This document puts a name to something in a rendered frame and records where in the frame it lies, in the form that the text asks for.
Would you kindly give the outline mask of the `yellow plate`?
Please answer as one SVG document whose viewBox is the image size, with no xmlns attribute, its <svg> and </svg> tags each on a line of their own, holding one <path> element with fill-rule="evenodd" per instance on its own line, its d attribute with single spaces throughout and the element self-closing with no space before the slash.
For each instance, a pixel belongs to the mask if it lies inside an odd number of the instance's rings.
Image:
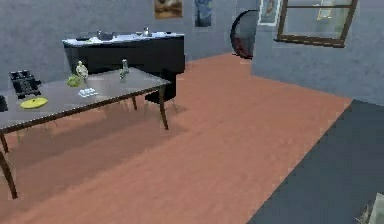
<svg viewBox="0 0 384 224">
<path fill-rule="evenodd" d="M 20 107 L 23 109 L 36 109 L 44 106 L 45 104 L 48 103 L 48 100 L 43 97 L 37 97 L 33 99 L 28 99 L 26 101 L 23 101 L 20 104 Z"/>
</svg>

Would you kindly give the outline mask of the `black toaster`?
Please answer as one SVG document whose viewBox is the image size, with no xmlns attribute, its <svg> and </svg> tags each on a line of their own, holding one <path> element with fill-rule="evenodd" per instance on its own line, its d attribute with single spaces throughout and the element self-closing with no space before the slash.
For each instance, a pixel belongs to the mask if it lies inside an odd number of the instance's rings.
<svg viewBox="0 0 384 224">
<path fill-rule="evenodd" d="M 24 99 L 27 95 L 38 96 L 41 94 L 37 80 L 29 70 L 10 72 L 9 77 L 18 99 Z"/>
</svg>

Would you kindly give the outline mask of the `black sideboard with white top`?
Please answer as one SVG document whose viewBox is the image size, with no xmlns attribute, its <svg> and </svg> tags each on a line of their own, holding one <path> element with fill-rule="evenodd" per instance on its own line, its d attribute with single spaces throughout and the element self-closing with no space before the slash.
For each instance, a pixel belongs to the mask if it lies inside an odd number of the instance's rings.
<svg viewBox="0 0 384 224">
<path fill-rule="evenodd" d="M 118 35 L 109 41 L 97 37 L 88 41 L 66 39 L 62 43 L 72 72 L 76 72 L 79 61 L 90 74 L 118 70 L 122 68 L 123 59 L 129 67 L 150 74 L 163 70 L 181 74 L 185 70 L 184 35 L 179 33 Z"/>
</svg>

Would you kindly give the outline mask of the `brown framed window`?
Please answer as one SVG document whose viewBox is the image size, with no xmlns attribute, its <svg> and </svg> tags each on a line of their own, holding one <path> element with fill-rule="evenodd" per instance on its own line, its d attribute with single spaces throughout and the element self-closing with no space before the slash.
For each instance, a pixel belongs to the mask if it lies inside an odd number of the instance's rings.
<svg viewBox="0 0 384 224">
<path fill-rule="evenodd" d="M 276 42 L 344 48 L 358 0 L 282 0 Z"/>
</svg>

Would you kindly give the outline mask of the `green glass bottle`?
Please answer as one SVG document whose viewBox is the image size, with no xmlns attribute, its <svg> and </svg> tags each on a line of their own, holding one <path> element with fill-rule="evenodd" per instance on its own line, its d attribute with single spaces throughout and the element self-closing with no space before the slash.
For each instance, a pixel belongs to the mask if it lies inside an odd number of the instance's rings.
<svg viewBox="0 0 384 224">
<path fill-rule="evenodd" d="M 126 59 L 122 60 L 122 69 L 120 70 L 120 79 L 123 80 L 129 74 L 128 61 Z"/>
</svg>

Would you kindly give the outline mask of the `brown framed picture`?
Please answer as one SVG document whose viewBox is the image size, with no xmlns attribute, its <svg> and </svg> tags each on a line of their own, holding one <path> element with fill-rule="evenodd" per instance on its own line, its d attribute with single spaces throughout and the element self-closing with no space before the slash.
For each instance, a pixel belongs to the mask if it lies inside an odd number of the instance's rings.
<svg viewBox="0 0 384 224">
<path fill-rule="evenodd" d="M 181 18 L 183 0 L 154 0 L 154 16 L 156 19 Z"/>
</svg>

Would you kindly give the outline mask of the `grey table with brown legs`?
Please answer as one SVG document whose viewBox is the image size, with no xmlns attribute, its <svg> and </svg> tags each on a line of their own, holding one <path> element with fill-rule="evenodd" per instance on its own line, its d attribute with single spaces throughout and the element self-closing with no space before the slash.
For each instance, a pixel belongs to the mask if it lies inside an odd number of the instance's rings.
<svg viewBox="0 0 384 224">
<path fill-rule="evenodd" d="M 95 109 L 101 106 L 133 98 L 152 91 L 159 92 L 160 114 L 164 128 L 169 129 L 164 108 L 164 92 L 169 81 L 152 74 L 131 68 L 125 79 L 119 77 L 119 70 L 91 75 L 87 79 L 86 88 L 93 88 L 96 95 L 82 97 L 81 87 L 69 87 L 65 81 L 42 84 L 40 92 L 48 103 L 38 109 L 24 110 L 13 90 L 0 91 L 5 97 L 8 110 L 0 112 L 0 168 L 5 176 L 10 194 L 18 198 L 14 178 L 4 153 L 8 152 L 5 135 L 34 125 L 44 124 L 63 117 Z"/>
</svg>

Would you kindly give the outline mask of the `green lettuce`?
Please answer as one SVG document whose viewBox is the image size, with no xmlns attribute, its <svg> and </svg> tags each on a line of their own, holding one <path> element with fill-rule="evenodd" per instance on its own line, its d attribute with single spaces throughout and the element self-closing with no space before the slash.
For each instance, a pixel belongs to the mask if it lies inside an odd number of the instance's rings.
<svg viewBox="0 0 384 224">
<path fill-rule="evenodd" d="M 81 78 L 78 75 L 70 75 L 66 80 L 66 84 L 70 87 L 78 87 L 81 83 Z"/>
</svg>

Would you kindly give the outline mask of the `blue framed picture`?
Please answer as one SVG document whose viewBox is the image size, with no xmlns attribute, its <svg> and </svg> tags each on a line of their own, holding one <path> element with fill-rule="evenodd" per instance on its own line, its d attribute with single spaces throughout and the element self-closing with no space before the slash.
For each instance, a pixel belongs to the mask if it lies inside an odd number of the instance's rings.
<svg viewBox="0 0 384 224">
<path fill-rule="evenodd" d="M 210 27 L 212 24 L 213 0 L 195 0 L 195 26 Z"/>
</svg>

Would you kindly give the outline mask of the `white framed picture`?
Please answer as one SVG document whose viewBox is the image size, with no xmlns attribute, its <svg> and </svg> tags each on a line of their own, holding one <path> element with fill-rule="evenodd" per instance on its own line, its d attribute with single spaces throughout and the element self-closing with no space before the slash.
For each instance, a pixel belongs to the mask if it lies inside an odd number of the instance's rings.
<svg viewBox="0 0 384 224">
<path fill-rule="evenodd" d="M 260 0 L 258 24 L 276 26 L 282 0 Z"/>
</svg>

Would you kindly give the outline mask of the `dark grey bowl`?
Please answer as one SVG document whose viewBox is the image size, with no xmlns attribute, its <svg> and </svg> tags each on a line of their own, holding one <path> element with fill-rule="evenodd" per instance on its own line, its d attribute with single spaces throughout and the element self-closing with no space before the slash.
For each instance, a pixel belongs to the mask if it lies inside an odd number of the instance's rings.
<svg viewBox="0 0 384 224">
<path fill-rule="evenodd" d="M 110 41 L 115 37 L 115 33 L 114 32 L 103 32 L 103 31 L 98 30 L 96 37 L 101 41 Z"/>
</svg>

